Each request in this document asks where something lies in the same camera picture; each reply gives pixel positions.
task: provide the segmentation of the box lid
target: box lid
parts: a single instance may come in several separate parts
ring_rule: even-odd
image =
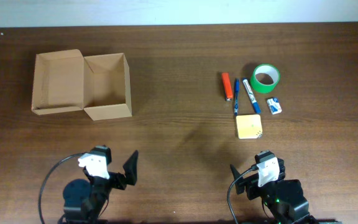
[[[41,115],[82,110],[84,65],[79,50],[38,54],[35,59],[32,111]]]

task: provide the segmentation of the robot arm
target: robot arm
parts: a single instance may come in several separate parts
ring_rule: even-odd
[[[308,211],[309,203],[303,196],[300,181],[284,180],[284,160],[277,159],[270,151],[264,151],[255,156],[255,161],[259,173],[240,178],[236,182],[237,194],[246,191],[249,200],[260,197],[273,214],[274,223],[318,223]],[[230,168],[236,180],[240,173],[233,165]]]
[[[64,212],[67,224],[98,221],[103,205],[108,201],[112,189],[125,190],[126,186],[137,181],[138,151],[123,165],[125,174],[107,171],[111,163],[111,150],[106,146],[96,146],[83,154],[78,161],[89,182],[83,179],[71,181],[63,191]]]

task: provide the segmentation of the blue pen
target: blue pen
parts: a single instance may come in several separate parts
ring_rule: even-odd
[[[258,102],[256,102],[254,93],[251,90],[251,86],[249,86],[249,84],[248,84],[248,80],[245,78],[242,80],[242,82],[247,90],[249,99],[251,100],[251,103],[252,103],[252,106],[254,107],[255,113],[260,114],[260,108],[259,108]]]
[[[236,100],[234,102],[234,116],[237,116],[239,112],[239,90],[240,90],[240,82],[238,79],[236,79],[236,82],[234,84],[234,94],[236,97]]]

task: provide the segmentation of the green tape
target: green tape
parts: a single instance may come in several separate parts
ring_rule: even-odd
[[[264,73],[270,76],[273,80],[273,84],[266,85],[258,81],[256,79],[256,75],[259,73]],[[276,87],[278,81],[280,81],[280,72],[277,70],[276,67],[269,64],[262,64],[255,68],[254,74],[252,74],[252,77],[250,79],[250,83],[252,88],[259,92],[259,93],[270,93],[274,87]]]

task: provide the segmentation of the white wall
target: white wall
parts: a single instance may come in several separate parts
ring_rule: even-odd
[[[0,27],[358,21],[358,0],[0,0]]]

